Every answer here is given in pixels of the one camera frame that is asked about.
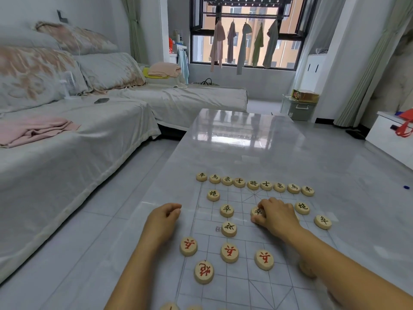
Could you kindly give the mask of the hanging grey-green garment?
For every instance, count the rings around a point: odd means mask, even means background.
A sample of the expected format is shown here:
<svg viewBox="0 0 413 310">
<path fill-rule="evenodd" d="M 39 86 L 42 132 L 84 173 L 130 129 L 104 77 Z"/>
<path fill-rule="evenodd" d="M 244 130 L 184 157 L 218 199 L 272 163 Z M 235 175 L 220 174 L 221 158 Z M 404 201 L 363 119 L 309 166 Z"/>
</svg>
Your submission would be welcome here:
<svg viewBox="0 0 413 310">
<path fill-rule="evenodd" d="M 276 50 L 278 42 L 278 21 L 274 20 L 269 30 L 267 31 L 267 36 L 269 37 L 268 45 L 266 49 L 266 54 L 263 61 L 263 67 L 265 69 L 271 68 L 272 58 L 274 51 Z"/>
</svg>

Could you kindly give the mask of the person's left hand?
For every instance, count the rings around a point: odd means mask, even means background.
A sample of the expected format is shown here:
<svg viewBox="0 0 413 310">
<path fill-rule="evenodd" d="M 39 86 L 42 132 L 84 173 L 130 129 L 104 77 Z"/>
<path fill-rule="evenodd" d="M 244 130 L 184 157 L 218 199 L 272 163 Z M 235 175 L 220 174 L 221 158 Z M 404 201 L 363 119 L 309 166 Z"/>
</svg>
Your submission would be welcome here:
<svg viewBox="0 0 413 310">
<path fill-rule="evenodd" d="M 159 248 L 173 235 L 177 220 L 169 220 L 163 213 L 163 205 L 155 208 L 148 215 L 144 224 L 139 244 L 148 248 Z"/>
</svg>

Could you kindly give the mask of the narrow green curtain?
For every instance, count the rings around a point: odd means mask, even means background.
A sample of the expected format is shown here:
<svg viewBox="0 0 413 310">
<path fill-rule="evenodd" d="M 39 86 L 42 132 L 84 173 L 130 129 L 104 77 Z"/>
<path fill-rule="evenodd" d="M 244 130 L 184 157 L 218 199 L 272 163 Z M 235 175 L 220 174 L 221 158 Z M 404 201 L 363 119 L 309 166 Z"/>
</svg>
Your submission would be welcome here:
<svg viewBox="0 0 413 310">
<path fill-rule="evenodd" d="M 139 14 L 137 7 L 138 0 L 121 1 L 128 20 L 131 56 L 138 63 L 141 63 L 144 61 L 145 48 L 142 41 L 142 29 L 139 22 Z"/>
</svg>

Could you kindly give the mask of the grey pillow with floral edge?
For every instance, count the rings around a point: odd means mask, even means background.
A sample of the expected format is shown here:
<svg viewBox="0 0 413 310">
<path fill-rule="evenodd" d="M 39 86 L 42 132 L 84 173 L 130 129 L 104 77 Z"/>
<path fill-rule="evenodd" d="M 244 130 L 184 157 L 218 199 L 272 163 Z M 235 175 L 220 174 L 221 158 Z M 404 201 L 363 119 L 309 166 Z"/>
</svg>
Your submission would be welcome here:
<svg viewBox="0 0 413 310">
<path fill-rule="evenodd" d="M 128 53 L 88 54 L 74 58 L 92 92 L 104 93 L 147 84 L 141 67 Z"/>
</svg>

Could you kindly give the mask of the hanging light blue towel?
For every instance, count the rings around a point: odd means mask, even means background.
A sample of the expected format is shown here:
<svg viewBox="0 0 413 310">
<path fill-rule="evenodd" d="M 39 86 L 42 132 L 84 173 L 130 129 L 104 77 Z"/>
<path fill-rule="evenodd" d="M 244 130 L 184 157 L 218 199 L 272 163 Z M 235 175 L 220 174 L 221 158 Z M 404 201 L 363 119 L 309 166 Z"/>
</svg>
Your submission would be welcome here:
<svg viewBox="0 0 413 310">
<path fill-rule="evenodd" d="M 181 67 L 181 72 L 185 80 L 185 84 L 188 84 L 189 83 L 188 55 L 184 49 L 178 49 L 178 65 Z"/>
</svg>

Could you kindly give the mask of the pink blanket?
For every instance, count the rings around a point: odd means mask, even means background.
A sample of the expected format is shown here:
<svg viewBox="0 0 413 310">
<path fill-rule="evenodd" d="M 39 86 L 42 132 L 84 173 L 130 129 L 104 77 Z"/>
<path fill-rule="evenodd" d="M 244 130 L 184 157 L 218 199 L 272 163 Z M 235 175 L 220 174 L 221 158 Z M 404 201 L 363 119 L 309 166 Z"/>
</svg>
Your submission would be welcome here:
<svg viewBox="0 0 413 310">
<path fill-rule="evenodd" d="M 13 148 L 76 131 L 81 125 L 59 116 L 33 116 L 0 120 L 0 147 Z"/>
</svg>

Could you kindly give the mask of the folded pink towel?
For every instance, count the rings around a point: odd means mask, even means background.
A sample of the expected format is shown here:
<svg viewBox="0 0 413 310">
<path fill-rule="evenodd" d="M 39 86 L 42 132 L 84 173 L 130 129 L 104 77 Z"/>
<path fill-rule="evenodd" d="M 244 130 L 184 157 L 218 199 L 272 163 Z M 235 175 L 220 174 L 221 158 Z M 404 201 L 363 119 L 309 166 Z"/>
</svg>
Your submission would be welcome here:
<svg viewBox="0 0 413 310">
<path fill-rule="evenodd" d="M 176 63 L 157 62 L 148 68 L 147 75 L 149 78 L 177 78 L 181 72 L 181 67 Z"/>
</svg>

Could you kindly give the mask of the white shelf with bottles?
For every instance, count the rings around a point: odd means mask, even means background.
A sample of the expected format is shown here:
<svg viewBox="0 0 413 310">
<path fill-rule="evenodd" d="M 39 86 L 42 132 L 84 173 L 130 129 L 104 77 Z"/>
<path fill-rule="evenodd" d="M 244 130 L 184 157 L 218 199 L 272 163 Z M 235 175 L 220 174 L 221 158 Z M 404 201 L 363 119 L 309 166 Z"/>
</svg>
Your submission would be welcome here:
<svg viewBox="0 0 413 310">
<path fill-rule="evenodd" d="M 188 46 L 184 43 L 181 30 L 174 29 L 169 34 L 169 63 L 179 62 L 180 52 L 184 52 L 187 63 L 189 62 Z"/>
</svg>

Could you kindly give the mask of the red bag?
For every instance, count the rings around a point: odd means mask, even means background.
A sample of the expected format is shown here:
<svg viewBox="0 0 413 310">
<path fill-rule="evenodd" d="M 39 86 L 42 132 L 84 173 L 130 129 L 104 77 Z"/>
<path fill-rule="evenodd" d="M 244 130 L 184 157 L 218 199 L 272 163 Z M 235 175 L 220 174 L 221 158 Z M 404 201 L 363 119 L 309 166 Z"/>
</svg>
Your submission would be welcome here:
<svg viewBox="0 0 413 310">
<path fill-rule="evenodd" d="M 413 134 L 413 127 L 409 127 L 409 124 L 413 124 L 413 108 L 401 112 L 398 115 L 399 118 L 404 120 L 404 123 L 395 130 L 397 136 L 407 138 Z"/>
</svg>

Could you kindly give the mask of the hanging grey-blue garment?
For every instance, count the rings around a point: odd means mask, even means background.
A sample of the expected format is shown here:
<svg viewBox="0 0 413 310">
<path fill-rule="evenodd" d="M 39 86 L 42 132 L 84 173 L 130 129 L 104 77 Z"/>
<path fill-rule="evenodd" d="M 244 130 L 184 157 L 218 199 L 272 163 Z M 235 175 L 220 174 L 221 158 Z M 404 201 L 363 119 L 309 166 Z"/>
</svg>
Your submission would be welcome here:
<svg viewBox="0 0 413 310">
<path fill-rule="evenodd" d="M 237 72 L 236 75 L 242 74 L 242 69 L 245 65 L 246 60 L 246 49 L 247 49 L 247 36 L 252 33 L 251 26 L 245 22 L 242 28 L 242 40 L 240 45 L 240 51 L 238 56 L 238 63 L 237 63 Z"/>
</svg>

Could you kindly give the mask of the large floral pillow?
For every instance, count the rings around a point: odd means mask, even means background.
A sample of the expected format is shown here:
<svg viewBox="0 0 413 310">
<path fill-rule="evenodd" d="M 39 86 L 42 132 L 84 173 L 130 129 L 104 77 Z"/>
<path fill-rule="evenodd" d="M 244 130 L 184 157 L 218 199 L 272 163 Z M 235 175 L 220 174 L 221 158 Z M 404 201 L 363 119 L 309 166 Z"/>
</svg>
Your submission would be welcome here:
<svg viewBox="0 0 413 310">
<path fill-rule="evenodd" d="M 70 95 L 92 91 L 75 57 L 51 48 L 0 46 L 0 114 L 39 107 L 65 98 L 60 82 L 73 75 Z"/>
</svg>

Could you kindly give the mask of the black window frame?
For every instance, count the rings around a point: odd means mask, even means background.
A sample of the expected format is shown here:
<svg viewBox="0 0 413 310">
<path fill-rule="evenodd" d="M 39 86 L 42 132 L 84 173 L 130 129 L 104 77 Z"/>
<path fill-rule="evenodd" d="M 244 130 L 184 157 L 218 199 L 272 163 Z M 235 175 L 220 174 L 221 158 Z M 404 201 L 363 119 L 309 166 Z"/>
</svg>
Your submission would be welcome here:
<svg viewBox="0 0 413 310">
<path fill-rule="evenodd" d="M 247 36 L 247 49 L 245 68 L 253 68 L 251 60 L 254 51 L 254 42 L 260 23 L 263 23 L 264 47 L 260 50 L 258 65 L 256 68 L 264 68 L 263 61 L 266 54 L 269 37 L 267 31 L 274 22 L 278 21 L 278 42 L 272 58 L 272 65 L 269 69 L 281 69 L 295 71 L 303 49 L 306 35 L 316 9 L 318 0 L 294 0 L 289 17 L 281 19 L 253 19 L 229 18 L 229 17 L 205 17 L 201 18 L 199 10 L 194 6 L 196 1 L 190 0 L 190 62 L 195 64 L 211 63 L 210 52 L 213 43 L 213 35 L 216 23 L 221 20 L 226 39 L 223 42 L 223 64 L 224 66 L 237 66 L 240 45 L 242 40 L 242 29 L 245 22 L 251 28 L 252 33 Z M 227 63 L 228 32 L 232 22 L 235 22 L 236 37 L 234 38 L 234 61 Z"/>
</svg>

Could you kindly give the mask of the small floral pillow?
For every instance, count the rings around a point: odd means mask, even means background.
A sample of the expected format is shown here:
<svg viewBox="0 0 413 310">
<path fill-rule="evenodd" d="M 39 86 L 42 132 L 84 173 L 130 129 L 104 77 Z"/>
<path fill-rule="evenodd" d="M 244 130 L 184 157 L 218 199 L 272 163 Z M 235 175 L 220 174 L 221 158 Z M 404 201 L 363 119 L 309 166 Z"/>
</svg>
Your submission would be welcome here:
<svg viewBox="0 0 413 310">
<path fill-rule="evenodd" d="M 75 56 L 119 52 L 103 34 L 66 23 L 38 21 L 34 30 L 53 37 L 63 51 Z"/>
</svg>

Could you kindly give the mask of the clear plastic chess board sheet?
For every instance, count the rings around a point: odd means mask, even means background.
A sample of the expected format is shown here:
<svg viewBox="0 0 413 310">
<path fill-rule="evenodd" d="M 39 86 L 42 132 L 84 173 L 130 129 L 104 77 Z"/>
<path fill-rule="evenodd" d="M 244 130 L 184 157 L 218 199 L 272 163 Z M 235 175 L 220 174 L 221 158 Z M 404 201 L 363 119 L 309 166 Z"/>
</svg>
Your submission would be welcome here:
<svg viewBox="0 0 413 310">
<path fill-rule="evenodd" d="M 209 190 L 220 193 L 220 200 L 207 199 Z M 197 252 L 183 258 L 183 267 L 176 284 L 175 302 L 181 310 L 198 307 L 203 310 L 341 310 L 334 298 L 318 279 L 304 274 L 299 265 L 299 255 L 273 238 L 268 232 L 250 220 L 251 209 L 263 198 L 279 197 L 286 203 L 298 201 L 310 208 L 309 215 L 297 213 L 302 227 L 315 232 L 321 239 L 333 245 L 327 231 L 313 223 L 315 208 L 311 199 L 302 194 L 278 193 L 261 188 L 252 191 L 247 187 L 237 188 L 223 184 L 195 182 L 188 188 L 191 222 L 183 236 L 192 236 L 198 242 Z M 223 204 L 234 208 L 234 215 L 225 218 L 219 209 Z M 225 237 L 220 229 L 223 222 L 237 225 L 233 238 Z M 226 263 L 220 257 L 224 243 L 232 243 L 239 250 L 235 263 Z M 274 256 L 275 264 L 269 271 L 257 267 L 254 255 L 265 249 Z M 199 284 L 194 278 L 197 262 L 207 260 L 214 267 L 214 278 L 209 284 Z"/>
</svg>

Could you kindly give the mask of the gold cardboard box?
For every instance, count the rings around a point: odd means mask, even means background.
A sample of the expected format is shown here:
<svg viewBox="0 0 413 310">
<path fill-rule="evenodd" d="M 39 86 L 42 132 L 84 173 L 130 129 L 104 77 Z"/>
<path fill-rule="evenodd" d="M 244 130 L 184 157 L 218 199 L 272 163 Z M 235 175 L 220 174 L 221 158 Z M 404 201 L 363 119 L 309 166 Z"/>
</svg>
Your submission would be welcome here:
<svg viewBox="0 0 413 310">
<path fill-rule="evenodd" d="M 291 98 L 297 102 L 318 103 L 320 95 L 312 91 L 293 89 Z"/>
</svg>

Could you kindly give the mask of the pale green storage box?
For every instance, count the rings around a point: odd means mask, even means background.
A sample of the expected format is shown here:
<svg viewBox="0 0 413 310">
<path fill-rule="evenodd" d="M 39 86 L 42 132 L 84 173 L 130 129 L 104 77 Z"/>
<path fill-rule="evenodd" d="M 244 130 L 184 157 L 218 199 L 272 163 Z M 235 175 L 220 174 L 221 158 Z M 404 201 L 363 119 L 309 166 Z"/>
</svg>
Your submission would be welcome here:
<svg viewBox="0 0 413 310">
<path fill-rule="evenodd" d="M 280 113 L 293 121 L 310 121 L 313 117 L 316 103 L 297 101 L 290 95 L 282 95 Z"/>
</svg>

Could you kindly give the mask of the row of black-marked chess pieces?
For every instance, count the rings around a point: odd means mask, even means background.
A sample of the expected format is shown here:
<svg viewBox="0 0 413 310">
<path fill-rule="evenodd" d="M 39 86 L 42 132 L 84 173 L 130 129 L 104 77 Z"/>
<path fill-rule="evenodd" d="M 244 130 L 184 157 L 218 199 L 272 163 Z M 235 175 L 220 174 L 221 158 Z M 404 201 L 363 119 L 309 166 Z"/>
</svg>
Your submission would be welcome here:
<svg viewBox="0 0 413 310">
<path fill-rule="evenodd" d="M 237 188 L 247 187 L 252 191 L 256 191 L 261 188 L 264 191 L 275 190 L 276 192 L 285 192 L 288 191 L 292 194 L 299 194 L 300 192 L 305 196 L 312 197 L 315 195 L 315 190 L 309 186 L 298 186 L 293 183 L 285 185 L 281 182 L 258 182 L 258 181 L 245 181 L 243 178 L 232 178 L 232 177 L 221 177 L 218 174 L 207 175 L 204 172 L 196 174 L 196 180 L 199 182 L 209 181 L 212 184 L 221 183 L 225 186 L 235 186 Z"/>
</svg>

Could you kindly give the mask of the red-marked wooden chess disc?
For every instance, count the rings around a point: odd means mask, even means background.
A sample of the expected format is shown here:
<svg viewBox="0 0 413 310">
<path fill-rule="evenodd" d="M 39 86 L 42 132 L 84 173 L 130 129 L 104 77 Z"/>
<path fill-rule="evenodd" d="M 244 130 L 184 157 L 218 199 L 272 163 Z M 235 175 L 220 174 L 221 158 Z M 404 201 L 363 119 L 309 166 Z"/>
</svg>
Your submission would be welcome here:
<svg viewBox="0 0 413 310">
<path fill-rule="evenodd" d="M 271 270 L 275 264 L 274 256 L 265 249 L 257 250 L 254 260 L 257 267 L 265 271 Z"/>
<path fill-rule="evenodd" d="M 193 237 L 184 237 L 180 242 L 180 253 L 186 257 L 193 256 L 198 250 L 198 243 Z"/>
<path fill-rule="evenodd" d="M 220 257 L 226 263 L 235 263 L 239 258 L 239 250 L 236 245 L 226 242 L 221 246 Z"/>
<path fill-rule="evenodd" d="M 214 278 L 213 265 L 207 260 L 197 262 L 194 267 L 194 278 L 199 284 L 209 284 Z"/>
</svg>

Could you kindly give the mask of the person's left forearm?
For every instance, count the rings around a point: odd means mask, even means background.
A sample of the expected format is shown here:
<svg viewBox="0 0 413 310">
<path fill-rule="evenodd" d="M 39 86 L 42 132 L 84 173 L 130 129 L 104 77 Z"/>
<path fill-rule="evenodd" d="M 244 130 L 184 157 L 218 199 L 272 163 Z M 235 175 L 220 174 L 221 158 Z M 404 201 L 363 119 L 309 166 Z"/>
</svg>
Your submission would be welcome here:
<svg viewBox="0 0 413 310">
<path fill-rule="evenodd" d="M 139 240 L 104 310 L 147 310 L 153 265 L 160 246 L 156 239 Z"/>
</svg>

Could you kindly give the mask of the ceiling drying rack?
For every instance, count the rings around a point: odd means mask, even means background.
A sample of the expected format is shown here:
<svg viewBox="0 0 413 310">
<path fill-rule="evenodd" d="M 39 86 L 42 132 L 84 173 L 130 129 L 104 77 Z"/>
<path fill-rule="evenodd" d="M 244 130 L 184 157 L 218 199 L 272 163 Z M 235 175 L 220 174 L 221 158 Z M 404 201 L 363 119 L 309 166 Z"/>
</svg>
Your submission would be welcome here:
<svg viewBox="0 0 413 310">
<path fill-rule="evenodd" d="M 201 18 L 233 17 L 253 19 L 281 19 L 289 17 L 294 0 L 194 0 Z"/>
</svg>

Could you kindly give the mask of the white low cabinet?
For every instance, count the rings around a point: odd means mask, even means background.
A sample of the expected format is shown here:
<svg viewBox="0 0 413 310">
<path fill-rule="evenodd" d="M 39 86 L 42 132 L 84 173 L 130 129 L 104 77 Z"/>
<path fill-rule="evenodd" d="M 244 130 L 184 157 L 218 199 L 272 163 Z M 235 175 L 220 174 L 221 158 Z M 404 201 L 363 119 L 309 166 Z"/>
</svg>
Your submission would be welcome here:
<svg viewBox="0 0 413 310">
<path fill-rule="evenodd" d="M 379 111 L 377 115 L 366 141 L 413 170 L 413 133 L 405 138 L 396 135 L 404 119 L 390 112 Z"/>
</svg>

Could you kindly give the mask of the small white fan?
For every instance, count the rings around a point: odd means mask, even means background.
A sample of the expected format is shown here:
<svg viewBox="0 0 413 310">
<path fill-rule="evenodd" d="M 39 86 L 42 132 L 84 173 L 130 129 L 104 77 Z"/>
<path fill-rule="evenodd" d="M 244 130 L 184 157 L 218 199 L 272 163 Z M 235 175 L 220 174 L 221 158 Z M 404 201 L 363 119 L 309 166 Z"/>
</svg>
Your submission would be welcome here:
<svg viewBox="0 0 413 310">
<path fill-rule="evenodd" d="M 64 99 L 74 99 L 77 96 L 76 80 L 71 71 L 64 72 L 59 82 L 64 90 Z"/>
</svg>

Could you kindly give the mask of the grey covered sofa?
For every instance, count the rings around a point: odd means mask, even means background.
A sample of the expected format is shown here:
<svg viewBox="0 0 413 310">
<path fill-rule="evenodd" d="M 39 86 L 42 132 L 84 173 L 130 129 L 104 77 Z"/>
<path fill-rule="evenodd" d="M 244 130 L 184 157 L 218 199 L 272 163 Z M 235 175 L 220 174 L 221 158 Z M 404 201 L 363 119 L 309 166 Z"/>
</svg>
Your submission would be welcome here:
<svg viewBox="0 0 413 310">
<path fill-rule="evenodd" d="M 0 25 L 0 46 L 63 51 L 51 36 Z M 41 247 L 88 196 L 160 127 L 188 130 L 203 108 L 247 110 L 247 91 L 185 84 L 180 74 L 104 93 L 88 92 L 1 119 L 59 116 L 76 131 L 13 148 L 0 147 L 0 285 Z M 110 98 L 105 104 L 94 104 Z"/>
</svg>

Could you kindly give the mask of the person's right hand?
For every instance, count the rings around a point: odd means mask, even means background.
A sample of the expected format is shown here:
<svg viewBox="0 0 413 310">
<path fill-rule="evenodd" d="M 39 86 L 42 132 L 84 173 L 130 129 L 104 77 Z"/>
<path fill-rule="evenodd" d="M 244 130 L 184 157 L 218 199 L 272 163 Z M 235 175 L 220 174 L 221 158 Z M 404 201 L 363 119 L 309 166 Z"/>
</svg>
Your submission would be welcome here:
<svg viewBox="0 0 413 310">
<path fill-rule="evenodd" d="M 297 238 L 307 232 L 300 225 L 292 204 L 286 204 L 281 200 L 278 200 L 276 227 L 265 227 L 265 229 L 288 244 L 292 244 Z"/>
</svg>

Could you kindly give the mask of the wide green curtain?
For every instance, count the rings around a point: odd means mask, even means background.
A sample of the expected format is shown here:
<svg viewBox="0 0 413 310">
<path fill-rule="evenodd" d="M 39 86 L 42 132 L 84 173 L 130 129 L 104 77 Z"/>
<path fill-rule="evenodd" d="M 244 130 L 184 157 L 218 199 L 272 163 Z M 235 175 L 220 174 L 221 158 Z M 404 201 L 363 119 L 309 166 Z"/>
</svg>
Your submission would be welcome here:
<svg viewBox="0 0 413 310">
<path fill-rule="evenodd" d="M 384 73 L 395 50 L 396 40 L 401 34 L 402 27 L 407 25 L 412 16 L 413 0 L 394 1 L 364 72 L 358 79 L 350 98 L 340 108 L 338 117 L 333 121 L 335 126 L 356 128 L 359 125 L 373 92 L 380 81 L 379 76 Z"/>
</svg>

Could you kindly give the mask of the person's right forearm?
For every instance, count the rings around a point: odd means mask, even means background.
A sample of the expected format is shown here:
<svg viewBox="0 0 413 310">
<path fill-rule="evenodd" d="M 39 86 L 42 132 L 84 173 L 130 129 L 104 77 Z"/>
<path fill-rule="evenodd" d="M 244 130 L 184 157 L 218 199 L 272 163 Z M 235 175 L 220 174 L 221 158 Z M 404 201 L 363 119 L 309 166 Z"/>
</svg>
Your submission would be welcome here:
<svg viewBox="0 0 413 310">
<path fill-rule="evenodd" d="M 413 296 L 366 269 L 301 226 L 283 240 L 291 245 L 347 310 L 413 310 Z"/>
</svg>

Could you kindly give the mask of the hanging pink garment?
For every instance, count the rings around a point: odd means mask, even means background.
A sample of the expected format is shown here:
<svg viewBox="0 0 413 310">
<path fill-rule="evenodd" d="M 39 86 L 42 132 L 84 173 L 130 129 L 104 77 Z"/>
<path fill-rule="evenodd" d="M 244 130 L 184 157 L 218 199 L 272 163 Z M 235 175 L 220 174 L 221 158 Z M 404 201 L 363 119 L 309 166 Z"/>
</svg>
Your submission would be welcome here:
<svg viewBox="0 0 413 310">
<path fill-rule="evenodd" d="M 214 72 L 215 62 L 218 63 L 219 67 L 223 64 L 223 42 L 226 39 L 225 31 L 221 20 L 219 20 L 215 25 L 213 43 L 210 52 L 211 58 L 211 69 L 210 72 Z"/>
</svg>

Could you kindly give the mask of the hanging mauve garment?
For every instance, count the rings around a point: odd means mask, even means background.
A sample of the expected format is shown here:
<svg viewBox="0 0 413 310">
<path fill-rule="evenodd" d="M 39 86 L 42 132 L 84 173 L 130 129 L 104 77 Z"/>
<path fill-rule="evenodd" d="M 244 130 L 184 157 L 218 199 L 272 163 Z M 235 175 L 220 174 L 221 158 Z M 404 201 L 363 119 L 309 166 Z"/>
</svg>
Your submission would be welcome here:
<svg viewBox="0 0 413 310">
<path fill-rule="evenodd" d="M 234 38 L 236 37 L 235 22 L 233 21 L 230 25 L 228 32 L 228 51 L 227 51 L 227 63 L 232 64 L 234 61 L 233 50 L 234 50 Z"/>
</svg>

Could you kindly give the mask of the white sheer curtain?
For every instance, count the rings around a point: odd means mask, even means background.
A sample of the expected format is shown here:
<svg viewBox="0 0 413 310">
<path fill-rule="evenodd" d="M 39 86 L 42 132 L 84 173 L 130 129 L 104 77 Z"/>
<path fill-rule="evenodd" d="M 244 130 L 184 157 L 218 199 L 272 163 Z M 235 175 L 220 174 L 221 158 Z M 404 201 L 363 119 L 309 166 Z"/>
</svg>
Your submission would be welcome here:
<svg viewBox="0 0 413 310">
<path fill-rule="evenodd" d="M 297 89 L 301 82 L 308 55 L 328 54 L 345 1 L 346 0 L 318 0 L 314 20 L 304 41 L 290 92 L 292 92 L 293 89 Z M 323 64 L 321 77 L 317 84 L 317 90 L 319 89 L 321 93 L 330 68 L 331 63 L 327 56 Z"/>
</svg>

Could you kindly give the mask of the hanging green garment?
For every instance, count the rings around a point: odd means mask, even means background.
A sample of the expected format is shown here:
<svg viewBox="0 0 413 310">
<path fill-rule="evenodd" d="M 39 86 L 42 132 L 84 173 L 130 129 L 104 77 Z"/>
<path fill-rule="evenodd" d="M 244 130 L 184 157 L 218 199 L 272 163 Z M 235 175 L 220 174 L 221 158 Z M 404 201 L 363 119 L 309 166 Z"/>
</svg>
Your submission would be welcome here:
<svg viewBox="0 0 413 310">
<path fill-rule="evenodd" d="M 259 61 L 259 56 L 260 56 L 260 50 L 261 48 L 264 47 L 264 31 L 263 31 L 263 23 L 260 23 L 260 28 L 257 32 L 256 39 L 254 42 L 254 51 L 252 54 L 252 66 L 257 67 L 258 61 Z"/>
</svg>

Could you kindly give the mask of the yellow cloth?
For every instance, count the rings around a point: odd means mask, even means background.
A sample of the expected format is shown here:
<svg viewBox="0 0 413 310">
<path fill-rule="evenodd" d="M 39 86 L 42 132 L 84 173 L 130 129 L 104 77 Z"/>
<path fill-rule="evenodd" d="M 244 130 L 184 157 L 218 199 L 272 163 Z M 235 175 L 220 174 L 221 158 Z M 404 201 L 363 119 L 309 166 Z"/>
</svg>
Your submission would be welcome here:
<svg viewBox="0 0 413 310">
<path fill-rule="evenodd" d="M 170 76 L 163 72 L 152 72 L 149 67 L 143 67 L 142 72 L 146 78 L 151 79 L 167 79 Z"/>
</svg>

